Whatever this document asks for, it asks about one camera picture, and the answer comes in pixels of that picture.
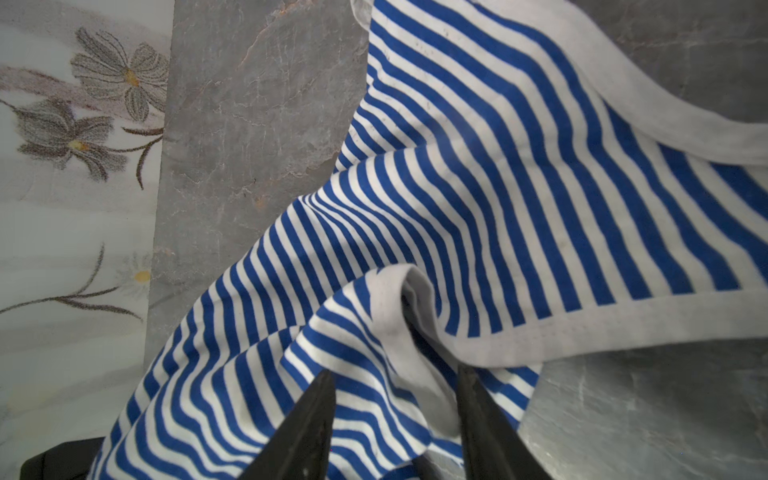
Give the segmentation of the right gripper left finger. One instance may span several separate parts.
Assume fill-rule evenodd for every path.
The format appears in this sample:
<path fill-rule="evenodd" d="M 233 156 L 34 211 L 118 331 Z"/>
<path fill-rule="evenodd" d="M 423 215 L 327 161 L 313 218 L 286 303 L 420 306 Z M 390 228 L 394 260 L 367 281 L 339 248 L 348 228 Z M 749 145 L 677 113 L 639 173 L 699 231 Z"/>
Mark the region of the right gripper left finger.
<path fill-rule="evenodd" d="M 336 408 L 334 376 L 322 371 L 298 399 L 242 479 L 324 479 Z"/>

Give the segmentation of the blue white striped tank top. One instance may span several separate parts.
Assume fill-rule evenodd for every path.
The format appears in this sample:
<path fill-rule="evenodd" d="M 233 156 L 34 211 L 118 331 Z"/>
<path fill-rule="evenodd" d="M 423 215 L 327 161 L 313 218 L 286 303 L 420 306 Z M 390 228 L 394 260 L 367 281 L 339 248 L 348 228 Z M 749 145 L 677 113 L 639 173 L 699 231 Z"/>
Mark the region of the blue white striped tank top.
<path fill-rule="evenodd" d="M 234 479 L 322 371 L 328 477 L 458 459 L 459 364 L 517 425 L 546 361 L 767 332 L 767 128 L 566 1 L 366 1 L 335 171 L 195 302 L 90 470 Z"/>

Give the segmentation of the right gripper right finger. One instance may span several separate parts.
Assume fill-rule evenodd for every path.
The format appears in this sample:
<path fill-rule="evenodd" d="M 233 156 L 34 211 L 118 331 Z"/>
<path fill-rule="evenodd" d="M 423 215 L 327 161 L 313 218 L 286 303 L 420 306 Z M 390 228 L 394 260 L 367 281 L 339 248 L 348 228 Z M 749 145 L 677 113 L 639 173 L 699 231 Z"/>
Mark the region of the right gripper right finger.
<path fill-rule="evenodd" d="M 551 480 L 475 370 L 463 364 L 458 368 L 457 407 L 466 478 Z"/>

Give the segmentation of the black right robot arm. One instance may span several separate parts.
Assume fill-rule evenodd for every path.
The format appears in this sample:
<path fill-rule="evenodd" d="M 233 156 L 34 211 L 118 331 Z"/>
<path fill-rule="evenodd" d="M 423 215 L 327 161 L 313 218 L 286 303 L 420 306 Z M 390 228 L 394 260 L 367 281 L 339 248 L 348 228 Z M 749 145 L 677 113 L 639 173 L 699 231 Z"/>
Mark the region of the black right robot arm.
<path fill-rule="evenodd" d="M 465 477 L 549 479 L 470 366 L 458 369 L 456 400 Z M 333 374 L 322 371 L 299 398 L 242 479 L 323 479 L 328 472 L 336 408 Z M 84 479 L 101 440 L 62 443 L 26 460 L 22 479 Z"/>

